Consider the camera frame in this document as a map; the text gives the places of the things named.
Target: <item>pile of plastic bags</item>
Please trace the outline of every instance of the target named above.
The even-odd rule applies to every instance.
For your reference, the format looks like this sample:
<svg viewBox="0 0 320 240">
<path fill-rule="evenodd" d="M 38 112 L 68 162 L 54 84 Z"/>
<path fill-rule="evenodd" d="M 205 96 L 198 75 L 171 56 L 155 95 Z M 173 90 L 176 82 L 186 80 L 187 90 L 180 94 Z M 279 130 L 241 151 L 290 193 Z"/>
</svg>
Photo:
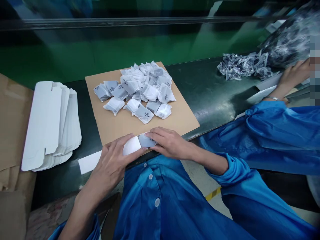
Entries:
<svg viewBox="0 0 320 240">
<path fill-rule="evenodd" d="M 240 81 L 241 77 L 249 77 L 252 74 L 261 80 L 270 78 L 273 73 L 267 67 L 268 53 L 250 53 L 248 56 L 238 54 L 223 54 L 223 61 L 218 65 L 218 70 L 226 76 L 226 80 Z"/>
<path fill-rule="evenodd" d="M 320 35 L 320 3 L 310 1 L 290 16 L 248 56 L 223 54 L 218 70 L 226 80 L 241 80 L 254 74 L 261 80 L 272 77 L 270 67 L 286 68 L 310 56 L 310 36 Z"/>
</svg>

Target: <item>person's left hand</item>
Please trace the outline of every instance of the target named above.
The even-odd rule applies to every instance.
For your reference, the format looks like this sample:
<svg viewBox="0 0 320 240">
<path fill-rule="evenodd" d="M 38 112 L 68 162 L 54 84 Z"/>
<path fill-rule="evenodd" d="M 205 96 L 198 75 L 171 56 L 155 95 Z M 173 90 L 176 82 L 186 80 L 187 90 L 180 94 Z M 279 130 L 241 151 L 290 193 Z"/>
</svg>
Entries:
<svg viewBox="0 0 320 240">
<path fill-rule="evenodd" d="M 136 160 L 146 150 L 140 148 L 138 151 L 123 156 L 122 151 L 126 142 L 134 137 L 128 134 L 102 147 L 101 157 L 85 186 L 77 198 L 84 199 L 88 204 L 99 202 L 117 186 L 123 179 L 126 166 Z"/>
</svg>

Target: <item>person's right hand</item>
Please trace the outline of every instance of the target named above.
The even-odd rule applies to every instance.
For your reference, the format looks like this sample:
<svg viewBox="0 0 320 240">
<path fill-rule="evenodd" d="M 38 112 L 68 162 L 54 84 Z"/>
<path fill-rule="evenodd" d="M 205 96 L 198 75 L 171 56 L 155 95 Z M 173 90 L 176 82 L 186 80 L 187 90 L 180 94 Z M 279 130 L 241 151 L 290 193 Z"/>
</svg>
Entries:
<svg viewBox="0 0 320 240">
<path fill-rule="evenodd" d="M 176 131 L 163 127 L 152 128 L 145 135 L 159 143 L 150 149 L 169 158 L 191 160 L 198 148 L 195 144 L 184 140 Z"/>
<path fill-rule="evenodd" d="M 291 90 L 310 77 L 310 70 L 310 58 L 305 61 L 298 61 L 295 66 L 290 66 L 284 71 L 279 85 L 286 85 Z"/>
</svg>

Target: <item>dark green table surface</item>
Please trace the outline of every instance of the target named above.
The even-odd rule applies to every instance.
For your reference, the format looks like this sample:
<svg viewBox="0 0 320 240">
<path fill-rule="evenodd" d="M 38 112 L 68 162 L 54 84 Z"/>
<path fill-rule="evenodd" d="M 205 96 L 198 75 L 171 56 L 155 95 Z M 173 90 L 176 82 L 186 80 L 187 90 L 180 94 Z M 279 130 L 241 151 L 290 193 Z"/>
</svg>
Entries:
<svg viewBox="0 0 320 240">
<path fill-rule="evenodd" d="M 166 66 L 200 123 L 199 128 L 183 136 L 186 140 L 232 121 L 236 115 L 250 107 L 246 99 L 258 92 L 254 86 L 260 80 L 255 77 L 243 78 L 242 81 L 225 81 L 225 77 L 217 70 L 221 60 L 222 58 L 218 57 Z M 102 148 L 85 80 L 65 85 L 78 93 L 82 142 L 68 161 L 38 172 L 32 209 L 78 191 L 80 185 L 84 185 L 90 176 L 90 173 L 81 175 L 78 159 Z M 149 152 L 137 161 L 147 161 L 156 154 L 154 151 Z"/>
</svg>

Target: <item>cardboard box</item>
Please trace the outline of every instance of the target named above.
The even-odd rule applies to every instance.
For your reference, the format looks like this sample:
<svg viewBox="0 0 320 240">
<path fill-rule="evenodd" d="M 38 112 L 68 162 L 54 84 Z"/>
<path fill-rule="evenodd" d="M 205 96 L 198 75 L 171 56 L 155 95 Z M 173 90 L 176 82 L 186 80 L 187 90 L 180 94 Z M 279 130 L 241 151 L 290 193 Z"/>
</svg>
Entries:
<svg viewBox="0 0 320 240">
<path fill-rule="evenodd" d="M 161 62 L 157 62 L 157 64 L 159 67 L 165 69 Z M 97 122 L 102 145 L 132 132 L 135 135 L 139 135 L 158 126 L 175 130 L 180 135 L 184 135 L 200 126 L 198 120 L 174 83 L 174 80 L 172 80 L 171 89 L 177 101 L 168 103 L 172 106 L 172 114 L 166 119 L 154 116 L 148 124 L 143 124 L 136 116 L 132 116 L 131 113 L 125 109 L 120 109 L 118 114 L 114 116 L 111 111 L 103 108 L 110 99 L 101 102 L 95 95 L 93 89 L 100 83 L 103 83 L 103 81 L 117 80 L 120 83 L 121 76 L 120 70 L 116 70 L 86 77 L 93 113 Z"/>
<path fill-rule="evenodd" d="M 24 239 L 36 179 L 20 170 L 33 91 L 2 74 L 0 89 L 0 238 Z"/>
</svg>

